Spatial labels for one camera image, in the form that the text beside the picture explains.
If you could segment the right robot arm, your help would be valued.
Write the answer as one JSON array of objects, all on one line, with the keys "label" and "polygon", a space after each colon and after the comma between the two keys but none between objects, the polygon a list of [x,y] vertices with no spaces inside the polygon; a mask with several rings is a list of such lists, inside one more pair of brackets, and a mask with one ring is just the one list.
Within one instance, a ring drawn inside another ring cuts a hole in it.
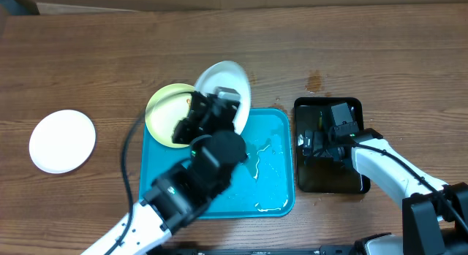
[{"label": "right robot arm", "polygon": [[466,254],[467,184],[450,185],[418,169],[373,129],[305,131],[298,138],[311,160],[349,164],[374,181],[402,211],[403,235],[382,233],[355,241],[351,254]]}]

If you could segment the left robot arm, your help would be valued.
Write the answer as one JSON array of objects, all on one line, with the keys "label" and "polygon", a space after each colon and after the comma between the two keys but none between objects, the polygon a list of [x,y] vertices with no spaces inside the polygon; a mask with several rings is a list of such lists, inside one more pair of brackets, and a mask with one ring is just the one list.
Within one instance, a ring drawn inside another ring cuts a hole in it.
[{"label": "left robot arm", "polygon": [[146,254],[190,225],[230,187],[234,169],[246,161],[246,143],[235,133],[240,94],[218,87],[212,94],[190,92],[187,116],[174,128],[172,141],[188,145],[189,157],[155,178],[135,202],[127,176],[127,150],[138,125],[129,130],[121,152],[121,173],[129,212],[85,254]]}]

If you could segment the white plate with orange stain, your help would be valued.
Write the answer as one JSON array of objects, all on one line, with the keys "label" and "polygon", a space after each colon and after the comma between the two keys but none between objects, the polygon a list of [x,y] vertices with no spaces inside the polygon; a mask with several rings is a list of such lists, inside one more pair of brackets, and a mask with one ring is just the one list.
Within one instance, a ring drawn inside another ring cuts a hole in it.
[{"label": "white plate with orange stain", "polygon": [[240,94],[240,107],[234,117],[235,132],[241,134],[249,117],[252,92],[245,70],[234,61],[221,61],[205,70],[195,83],[195,90],[214,94],[217,87],[231,88]]}]

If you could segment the black water tray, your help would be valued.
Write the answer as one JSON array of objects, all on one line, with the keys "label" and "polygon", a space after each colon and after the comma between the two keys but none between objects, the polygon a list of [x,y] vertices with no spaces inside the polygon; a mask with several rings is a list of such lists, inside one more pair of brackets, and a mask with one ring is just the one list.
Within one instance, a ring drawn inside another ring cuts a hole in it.
[{"label": "black water tray", "polygon": [[295,129],[295,157],[297,183],[301,191],[309,193],[365,194],[370,180],[359,174],[348,162],[318,158],[305,162],[302,155],[302,134],[312,131],[327,132],[331,129],[331,106],[346,102],[353,118],[363,130],[362,104],[351,97],[302,97],[295,100],[293,115]]}]

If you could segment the blue plastic tray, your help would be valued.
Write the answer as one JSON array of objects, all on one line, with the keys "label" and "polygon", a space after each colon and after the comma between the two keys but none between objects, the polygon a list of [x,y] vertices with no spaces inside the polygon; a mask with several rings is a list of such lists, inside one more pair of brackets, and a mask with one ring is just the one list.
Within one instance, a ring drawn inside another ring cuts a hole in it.
[{"label": "blue plastic tray", "polygon": [[295,204],[287,115],[276,108],[252,108],[241,136],[248,159],[235,168],[231,186],[201,219],[280,217]]}]

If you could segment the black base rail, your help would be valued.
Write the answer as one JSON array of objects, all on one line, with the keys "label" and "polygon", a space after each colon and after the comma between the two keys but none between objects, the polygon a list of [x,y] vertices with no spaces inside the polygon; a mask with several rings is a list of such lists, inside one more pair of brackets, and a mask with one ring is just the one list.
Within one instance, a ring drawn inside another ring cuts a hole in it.
[{"label": "black base rail", "polygon": [[156,251],[164,255],[359,255],[353,245],[329,245],[319,248],[280,248],[280,249],[196,249],[164,248]]}]

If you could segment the white plate with red stain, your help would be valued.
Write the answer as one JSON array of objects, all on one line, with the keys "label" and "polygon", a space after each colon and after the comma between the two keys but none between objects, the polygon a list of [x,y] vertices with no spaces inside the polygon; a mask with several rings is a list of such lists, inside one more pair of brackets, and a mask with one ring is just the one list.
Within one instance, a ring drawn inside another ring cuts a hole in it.
[{"label": "white plate with red stain", "polygon": [[97,132],[91,119],[77,110],[59,110],[43,118],[29,140],[34,165],[50,174],[63,174],[91,156]]}]

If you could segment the yellow-green plate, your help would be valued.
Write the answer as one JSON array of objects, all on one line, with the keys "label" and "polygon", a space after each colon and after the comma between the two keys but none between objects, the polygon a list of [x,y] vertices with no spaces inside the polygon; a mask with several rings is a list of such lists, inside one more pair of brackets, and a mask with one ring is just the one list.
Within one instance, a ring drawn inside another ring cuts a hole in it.
[{"label": "yellow-green plate", "polygon": [[185,148],[172,140],[179,121],[187,117],[195,87],[185,83],[174,83],[160,88],[146,106],[146,127],[151,136],[169,148]]}]

